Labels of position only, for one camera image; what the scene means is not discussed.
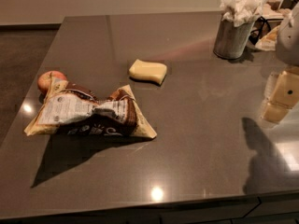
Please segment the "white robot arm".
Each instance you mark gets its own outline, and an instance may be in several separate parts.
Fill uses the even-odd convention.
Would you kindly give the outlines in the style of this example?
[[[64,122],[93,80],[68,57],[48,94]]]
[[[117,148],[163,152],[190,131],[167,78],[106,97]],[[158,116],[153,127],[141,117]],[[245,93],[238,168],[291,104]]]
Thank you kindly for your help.
[[[278,28],[276,55],[286,64],[299,66],[299,4]]]

